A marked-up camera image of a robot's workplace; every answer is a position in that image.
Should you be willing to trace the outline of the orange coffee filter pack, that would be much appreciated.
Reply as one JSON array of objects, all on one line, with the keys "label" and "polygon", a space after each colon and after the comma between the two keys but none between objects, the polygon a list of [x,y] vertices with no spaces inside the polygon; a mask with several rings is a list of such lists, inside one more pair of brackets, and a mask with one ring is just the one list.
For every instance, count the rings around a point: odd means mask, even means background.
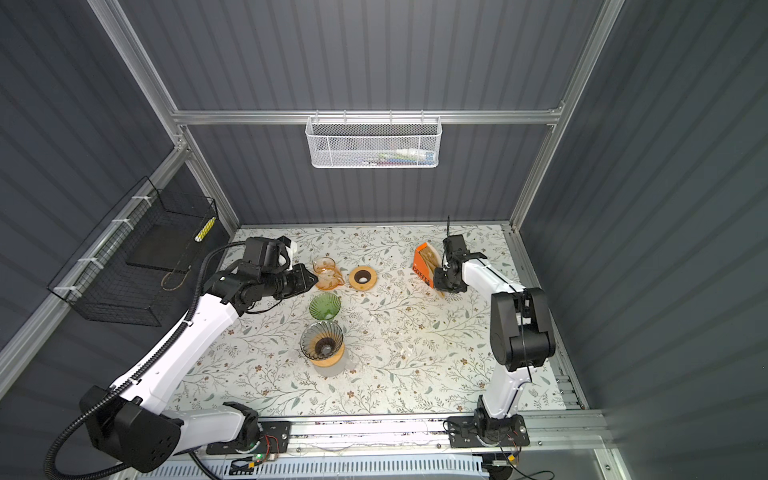
[{"label": "orange coffee filter pack", "polygon": [[441,266],[442,258],[429,242],[422,243],[416,248],[412,262],[412,270],[432,289],[435,288],[434,278],[436,269]]}]

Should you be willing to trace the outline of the grey clear glass dripper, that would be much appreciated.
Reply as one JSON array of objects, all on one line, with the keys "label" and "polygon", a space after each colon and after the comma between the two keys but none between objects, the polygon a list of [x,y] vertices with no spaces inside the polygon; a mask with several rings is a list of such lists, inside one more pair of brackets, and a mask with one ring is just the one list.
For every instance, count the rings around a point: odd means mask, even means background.
[{"label": "grey clear glass dripper", "polygon": [[300,337],[302,354],[313,362],[334,358],[344,346],[344,332],[336,321],[310,324]]}]

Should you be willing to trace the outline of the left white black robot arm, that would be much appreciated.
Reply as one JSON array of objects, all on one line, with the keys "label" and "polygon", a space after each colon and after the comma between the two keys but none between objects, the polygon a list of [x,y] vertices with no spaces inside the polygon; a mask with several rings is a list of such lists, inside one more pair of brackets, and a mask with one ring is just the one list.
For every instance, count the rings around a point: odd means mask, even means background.
[{"label": "left white black robot arm", "polygon": [[304,294],[317,281],[302,264],[278,273],[217,272],[203,284],[196,306],[144,358],[109,389],[93,387],[81,398],[92,445],[140,472],[212,443],[244,452],[261,447],[259,415],[241,403],[198,412],[166,407],[208,347],[254,303]]}]

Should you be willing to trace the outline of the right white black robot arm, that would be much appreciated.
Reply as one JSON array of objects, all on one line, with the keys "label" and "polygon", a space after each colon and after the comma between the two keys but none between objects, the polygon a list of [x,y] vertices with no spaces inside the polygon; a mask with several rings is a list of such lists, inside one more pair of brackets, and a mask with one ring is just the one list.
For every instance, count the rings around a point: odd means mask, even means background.
[{"label": "right white black robot arm", "polygon": [[556,351],[546,294],[507,278],[483,253],[470,251],[461,234],[443,240],[443,260],[433,283],[447,293],[472,288],[490,302],[489,343],[496,366],[479,398],[475,422],[483,433],[507,426],[534,370]]}]

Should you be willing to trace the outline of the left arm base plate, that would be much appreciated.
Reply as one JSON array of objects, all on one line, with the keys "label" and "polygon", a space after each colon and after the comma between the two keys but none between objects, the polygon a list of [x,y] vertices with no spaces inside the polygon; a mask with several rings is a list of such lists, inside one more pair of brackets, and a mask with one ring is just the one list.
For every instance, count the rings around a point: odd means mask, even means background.
[{"label": "left arm base plate", "polygon": [[229,442],[206,446],[208,455],[282,454],[287,451],[292,424],[288,421],[259,421]]}]

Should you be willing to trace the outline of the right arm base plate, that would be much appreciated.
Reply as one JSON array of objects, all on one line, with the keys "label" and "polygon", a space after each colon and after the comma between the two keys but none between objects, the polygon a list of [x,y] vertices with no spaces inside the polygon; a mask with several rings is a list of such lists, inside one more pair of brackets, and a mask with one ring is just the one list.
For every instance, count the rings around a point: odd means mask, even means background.
[{"label": "right arm base plate", "polygon": [[518,414],[504,419],[452,416],[443,421],[443,428],[452,448],[518,449],[530,445],[524,418]]}]

